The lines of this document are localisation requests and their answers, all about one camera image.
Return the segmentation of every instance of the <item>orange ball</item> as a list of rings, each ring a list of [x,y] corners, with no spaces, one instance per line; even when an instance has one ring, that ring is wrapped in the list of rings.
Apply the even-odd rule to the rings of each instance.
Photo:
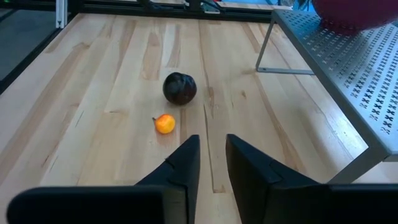
[[[162,134],[172,132],[175,127],[175,119],[169,114],[163,114],[157,119],[153,118],[153,120],[155,121],[156,130]]]

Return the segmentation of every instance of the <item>metal bench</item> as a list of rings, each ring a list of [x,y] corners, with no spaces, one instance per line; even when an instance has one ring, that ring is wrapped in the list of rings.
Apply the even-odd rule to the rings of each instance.
[[[312,71],[259,67],[275,22]],[[393,25],[345,36],[322,28],[312,12],[272,13],[256,70],[315,74],[369,146],[330,183],[350,183],[380,162],[398,161],[397,42]]]

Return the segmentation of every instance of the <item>wood plank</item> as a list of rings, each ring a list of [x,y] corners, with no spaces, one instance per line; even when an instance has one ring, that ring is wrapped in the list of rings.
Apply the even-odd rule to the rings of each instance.
[[[225,161],[235,133],[325,182],[366,144],[316,77],[256,73],[268,24],[81,14],[0,96],[0,211],[38,185],[132,185],[200,135],[197,223],[240,223]],[[262,65],[307,68],[278,26]],[[198,91],[174,106],[171,72]],[[152,117],[172,114],[173,133]],[[381,164],[357,182],[397,182]],[[0,223],[5,223],[4,215]]]

